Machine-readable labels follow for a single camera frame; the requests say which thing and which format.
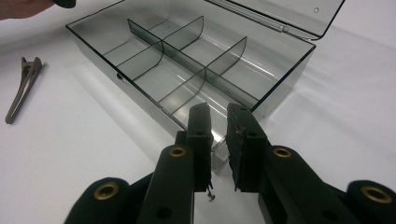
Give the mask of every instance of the white table surface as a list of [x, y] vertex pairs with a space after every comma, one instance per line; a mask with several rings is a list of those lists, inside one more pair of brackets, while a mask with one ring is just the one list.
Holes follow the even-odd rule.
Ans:
[[[110, 0], [0, 21], [0, 223], [63, 223], [92, 182], [134, 183], [174, 139], [78, 50], [64, 26]], [[370, 179], [396, 190], [396, 2], [348, 0], [292, 92], [260, 120], [271, 142], [298, 151], [345, 190]], [[12, 125], [21, 57], [44, 63]], [[195, 197], [195, 223], [263, 223], [257, 194], [214, 174], [217, 199]]]

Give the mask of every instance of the brass eyelet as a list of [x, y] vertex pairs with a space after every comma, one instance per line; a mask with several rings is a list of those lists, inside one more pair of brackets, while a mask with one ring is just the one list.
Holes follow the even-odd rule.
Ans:
[[169, 151], [169, 155], [171, 155], [172, 157], [182, 157], [186, 155], [186, 153], [186, 149], [182, 147], [174, 147]]
[[285, 149], [285, 148], [276, 148], [276, 149], [274, 149], [274, 154], [276, 155], [276, 156], [278, 156], [278, 157], [281, 157], [281, 158], [290, 158], [291, 157], [291, 152], [289, 151], [289, 150], [287, 150], [287, 149]]
[[115, 182], [107, 182], [95, 190], [93, 197], [97, 200], [107, 200], [119, 192], [119, 185]]
[[393, 201], [389, 194], [377, 187], [363, 186], [361, 187], [361, 192], [364, 196], [377, 203], [391, 203]]

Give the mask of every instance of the metal clip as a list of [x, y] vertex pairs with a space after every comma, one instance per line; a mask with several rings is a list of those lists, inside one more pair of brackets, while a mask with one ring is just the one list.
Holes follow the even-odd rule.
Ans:
[[33, 62], [26, 62], [26, 59], [22, 57], [21, 85], [18, 89], [17, 95], [15, 96], [14, 102], [12, 102], [11, 108], [6, 115], [7, 124], [11, 124], [17, 117], [17, 114], [20, 111], [30, 89], [32, 89], [35, 84], [35, 80], [37, 79], [42, 66], [40, 59], [37, 57], [35, 57]]

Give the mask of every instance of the plastic storage box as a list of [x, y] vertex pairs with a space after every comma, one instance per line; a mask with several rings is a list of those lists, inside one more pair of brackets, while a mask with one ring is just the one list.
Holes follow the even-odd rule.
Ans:
[[227, 104], [259, 119], [287, 95], [344, 0], [126, 0], [68, 24], [82, 53], [166, 131], [211, 108], [213, 150]]

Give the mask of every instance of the box lid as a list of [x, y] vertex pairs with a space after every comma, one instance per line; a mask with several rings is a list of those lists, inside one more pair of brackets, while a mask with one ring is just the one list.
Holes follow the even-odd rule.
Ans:
[[345, 0], [206, 0], [279, 32], [321, 39]]

